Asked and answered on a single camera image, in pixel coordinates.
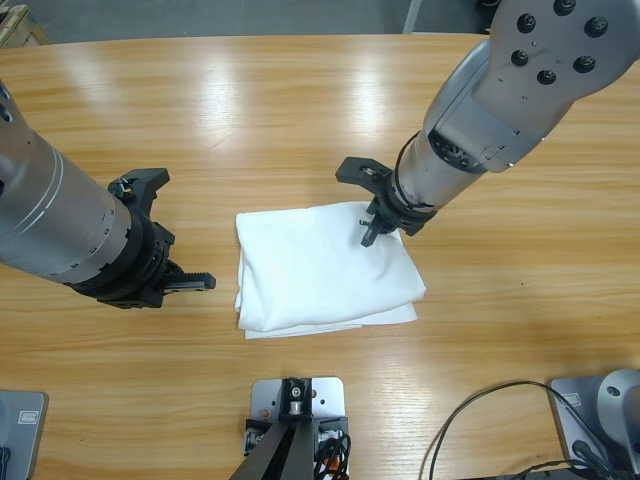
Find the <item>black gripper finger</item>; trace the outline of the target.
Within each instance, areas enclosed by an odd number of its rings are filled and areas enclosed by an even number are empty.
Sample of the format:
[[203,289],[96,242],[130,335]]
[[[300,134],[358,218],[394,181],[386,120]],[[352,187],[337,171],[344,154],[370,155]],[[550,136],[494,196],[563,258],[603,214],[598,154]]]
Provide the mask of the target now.
[[369,220],[360,220],[359,225],[365,227],[360,242],[365,248],[372,246],[379,235],[386,233],[386,221],[380,215],[374,215]]
[[185,272],[174,262],[168,262],[161,277],[160,287],[164,295],[180,292],[207,291],[216,287],[216,279],[207,272]]
[[166,168],[135,169],[113,180],[107,191],[129,210],[150,213],[157,191],[169,181]]
[[370,193],[386,188],[392,170],[382,163],[363,157],[346,157],[335,173],[339,183],[356,185]]

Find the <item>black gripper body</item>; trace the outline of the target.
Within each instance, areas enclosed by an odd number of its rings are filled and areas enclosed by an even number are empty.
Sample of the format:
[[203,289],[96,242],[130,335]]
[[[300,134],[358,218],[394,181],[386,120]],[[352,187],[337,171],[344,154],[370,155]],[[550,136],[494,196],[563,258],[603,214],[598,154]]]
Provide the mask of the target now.
[[174,236],[150,219],[157,190],[134,189],[133,194],[135,198],[125,203],[131,227],[123,251],[104,264],[96,276],[68,287],[116,308],[159,308],[163,304],[161,280]]
[[395,230],[403,230],[408,236],[417,234],[427,222],[436,214],[436,211],[419,212],[405,205],[393,189],[393,172],[388,178],[386,188],[380,193],[373,193],[374,198],[366,209],[366,213],[380,215],[386,221],[386,233]]

